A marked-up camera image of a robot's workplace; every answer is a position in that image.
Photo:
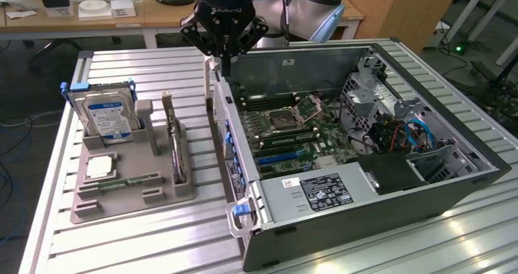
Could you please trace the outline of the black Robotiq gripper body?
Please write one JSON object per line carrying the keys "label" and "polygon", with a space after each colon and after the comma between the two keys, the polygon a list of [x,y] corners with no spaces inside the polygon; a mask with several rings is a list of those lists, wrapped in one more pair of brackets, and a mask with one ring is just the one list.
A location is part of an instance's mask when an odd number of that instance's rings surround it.
{"label": "black Robotiq gripper body", "polygon": [[252,0],[198,0],[195,17],[218,44],[236,44],[255,17]]}

